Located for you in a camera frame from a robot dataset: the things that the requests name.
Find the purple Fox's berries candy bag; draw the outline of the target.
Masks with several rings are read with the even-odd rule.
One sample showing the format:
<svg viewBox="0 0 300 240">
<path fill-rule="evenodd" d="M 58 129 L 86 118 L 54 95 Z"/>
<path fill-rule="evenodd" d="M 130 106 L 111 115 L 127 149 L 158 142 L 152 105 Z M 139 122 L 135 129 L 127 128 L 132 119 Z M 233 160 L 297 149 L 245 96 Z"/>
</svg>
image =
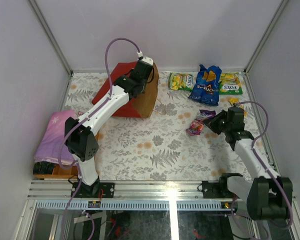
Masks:
<svg viewBox="0 0 300 240">
<path fill-rule="evenodd" d="M 190 136 L 200 135 L 204 128 L 203 121 L 206 119 L 210 119 L 215 115 L 216 115 L 215 110 L 200 109 L 199 113 L 196 115 L 195 119 L 192 121 L 189 128 L 185 130 L 186 133 Z"/>
</svg>

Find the small yellow snack packet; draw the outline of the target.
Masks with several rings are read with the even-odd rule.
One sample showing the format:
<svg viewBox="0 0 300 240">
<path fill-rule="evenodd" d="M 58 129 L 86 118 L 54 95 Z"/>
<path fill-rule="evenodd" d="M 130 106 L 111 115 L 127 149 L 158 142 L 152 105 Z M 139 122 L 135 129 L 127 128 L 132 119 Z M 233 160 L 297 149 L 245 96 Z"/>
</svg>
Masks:
<svg viewBox="0 0 300 240">
<path fill-rule="evenodd" d="M 236 97 L 232 97 L 228 100 L 230 107 L 237 107 L 237 108 L 241 108 L 243 110 L 244 116 L 247 117 L 248 113 L 247 111 L 244 109 L 244 106 L 242 104 L 239 104 L 239 99 Z"/>
</svg>

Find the red paper bag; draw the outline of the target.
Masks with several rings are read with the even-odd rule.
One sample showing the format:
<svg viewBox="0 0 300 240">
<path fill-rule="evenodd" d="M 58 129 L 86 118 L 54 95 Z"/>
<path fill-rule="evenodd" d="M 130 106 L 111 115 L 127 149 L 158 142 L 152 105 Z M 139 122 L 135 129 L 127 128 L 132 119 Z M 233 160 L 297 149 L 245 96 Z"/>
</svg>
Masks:
<svg viewBox="0 0 300 240">
<path fill-rule="evenodd" d="M 126 74 L 130 69 L 134 68 L 137 62 L 121 62 L 116 65 L 110 74 L 112 82 L 119 76 Z M 126 118 L 149 118 L 154 110 L 158 96 L 159 71 L 156 64 L 154 67 L 154 78 L 152 82 L 145 87 L 145 93 L 141 93 L 137 98 L 133 98 L 128 103 L 119 108 L 112 116 Z"/>
</svg>

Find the blue Doritos chip bag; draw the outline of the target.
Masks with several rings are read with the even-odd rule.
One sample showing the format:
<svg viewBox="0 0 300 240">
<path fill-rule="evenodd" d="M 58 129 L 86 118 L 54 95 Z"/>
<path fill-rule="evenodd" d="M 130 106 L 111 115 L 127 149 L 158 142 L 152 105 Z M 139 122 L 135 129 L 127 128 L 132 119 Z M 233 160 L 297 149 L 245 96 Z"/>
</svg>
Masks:
<svg viewBox="0 0 300 240">
<path fill-rule="evenodd" d="M 221 73 L 219 66 L 212 65 L 206 68 L 200 64 L 194 87 L 188 98 L 201 104 L 218 106 Z"/>
</svg>

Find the green Fox's spring tea candy bag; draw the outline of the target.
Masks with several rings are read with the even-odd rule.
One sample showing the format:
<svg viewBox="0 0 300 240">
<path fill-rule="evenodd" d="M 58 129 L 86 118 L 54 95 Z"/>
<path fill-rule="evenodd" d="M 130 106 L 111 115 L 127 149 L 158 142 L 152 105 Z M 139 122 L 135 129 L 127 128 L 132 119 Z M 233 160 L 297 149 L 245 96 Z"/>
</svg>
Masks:
<svg viewBox="0 0 300 240">
<path fill-rule="evenodd" d="M 226 72 L 220 75 L 219 94 L 220 95 L 242 95 L 243 90 L 238 72 Z"/>
</svg>

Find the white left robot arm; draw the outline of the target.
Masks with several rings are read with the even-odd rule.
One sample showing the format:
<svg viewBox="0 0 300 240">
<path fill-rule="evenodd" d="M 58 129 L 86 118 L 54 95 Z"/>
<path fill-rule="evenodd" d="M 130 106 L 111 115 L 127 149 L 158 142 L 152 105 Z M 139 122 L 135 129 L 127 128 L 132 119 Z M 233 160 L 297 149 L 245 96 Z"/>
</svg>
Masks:
<svg viewBox="0 0 300 240">
<path fill-rule="evenodd" d="M 83 182 L 82 191 L 95 197 L 100 190 L 95 168 L 95 154 L 99 145 L 95 136 L 103 124 L 123 105 L 145 92 L 148 78 L 153 75 L 154 61 L 150 57 L 138 60 L 129 75 L 111 81 L 109 91 L 86 113 L 65 121 L 65 146 L 73 155 Z"/>
</svg>

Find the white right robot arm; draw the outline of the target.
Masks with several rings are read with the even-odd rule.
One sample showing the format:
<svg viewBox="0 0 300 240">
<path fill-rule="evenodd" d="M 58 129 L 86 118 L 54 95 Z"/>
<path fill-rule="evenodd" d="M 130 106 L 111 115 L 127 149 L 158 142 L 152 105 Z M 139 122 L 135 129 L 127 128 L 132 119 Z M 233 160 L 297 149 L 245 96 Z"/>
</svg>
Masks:
<svg viewBox="0 0 300 240">
<path fill-rule="evenodd" d="M 224 173 L 218 180 L 218 192 L 223 197 L 232 194 L 246 203 L 253 220 L 292 220 L 293 184 L 282 177 L 253 147 L 255 138 L 245 129 L 244 110 L 230 107 L 203 120 L 213 133 L 225 135 L 225 141 L 244 163 L 251 181 L 240 173 Z"/>
</svg>

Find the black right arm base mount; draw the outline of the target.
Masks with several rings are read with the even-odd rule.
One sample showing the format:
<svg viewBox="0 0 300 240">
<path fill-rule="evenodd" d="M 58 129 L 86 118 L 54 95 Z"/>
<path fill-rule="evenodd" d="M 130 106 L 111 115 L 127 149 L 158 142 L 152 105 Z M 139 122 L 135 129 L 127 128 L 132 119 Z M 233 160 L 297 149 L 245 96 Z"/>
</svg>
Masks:
<svg viewBox="0 0 300 240">
<path fill-rule="evenodd" d="M 204 199 L 232 199 L 235 194 L 228 189 L 228 180 L 230 177 L 240 177 L 240 173 L 223 173 L 218 181 L 203 180 L 197 186 L 197 191 L 203 194 Z"/>
</svg>

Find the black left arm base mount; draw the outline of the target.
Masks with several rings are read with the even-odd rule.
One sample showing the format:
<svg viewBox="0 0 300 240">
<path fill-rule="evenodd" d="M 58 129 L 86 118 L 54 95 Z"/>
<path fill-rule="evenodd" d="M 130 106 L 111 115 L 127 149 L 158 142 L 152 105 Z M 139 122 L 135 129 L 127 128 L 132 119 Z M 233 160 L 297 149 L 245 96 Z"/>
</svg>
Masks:
<svg viewBox="0 0 300 240">
<path fill-rule="evenodd" d="M 75 198 L 113 198 L 115 193 L 115 183 L 96 181 L 92 185 L 78 182 L 70 182 L 72 184 L 71 196 Z"/>
</svg>

